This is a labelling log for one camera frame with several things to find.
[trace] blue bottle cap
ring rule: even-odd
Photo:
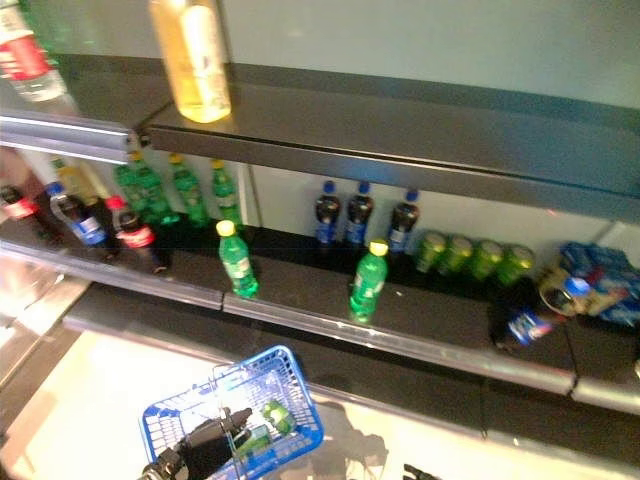
[[[591,287],[582,278],[569,277],[564,281],[564,289],[572,297],[581,297],[589,293]]]
[[[323,191],[324,193],[334,193],[336,191],[336,184],[331,180],[327,180],[324,182]]]
[[[358,185],[358,193],[366,195],[371,190],[371,184],[369,182],[360,182]]]
[[[54,195],[59,195],[60,193],[64,192],[64,187],[60,182],[51,182],[45,188],[47,190],[47,194],[50,197],[53,197]]]
[[[415,202],[418,199],[417,190],[407,190],[407,196],[405,197],[407,202]]]

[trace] blue label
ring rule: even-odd
[[[549,333],[552,329],[552,324],[541,320],[529,309],[520,310],[509,321],[511,334],[522,345],[529,345]]]
[[[82,222],[72,223],[71,229],[85,245],[95,245],[104,242],[107,238],[106,232],[93,217],[89,217]]]
[[[364,243],[364,234],[367,231],[366,223],[355,223],[349,220],[347,222],[347,241],[362,245]]]
[[[316,228],[316,238],[320,243],[327,245],[333,242],[335,235],[336,235],[335,222],[332,222],[332,223],[318,222],[318,227]]]
[[[393,253],[404,252],[409,240],[409,232],[401,232],[400,230],[389,230],[389,250]]]

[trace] metal shelf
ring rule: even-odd
[[[233,65],[233,111],[174,106],[154,148],[640,221],[640,112],[432,82]]]

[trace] yellow bottle cap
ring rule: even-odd
[[[371,240],[369,243],[369,251],[374,254],[376,257],[384,257],[389,250],[389,245],[382,239]]]
[[[236,233],[236,226],[231,220],[220,220],[216,224],[216,230],[221,237],[230,237]]]
[[[180,155],[179,153],[170,153],[169,163],[172,165],[175,165],[177,163],[182,163],[182,155]]]

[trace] bottle in basket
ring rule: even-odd
[[[249,249],[236,235],[236,227],[231,220],[222,220],[216,225],[220,235],[220,260],[233,284],[233,291],[243,297],[251,297],[258,291],[258,281],[253,275],[249,262]]]

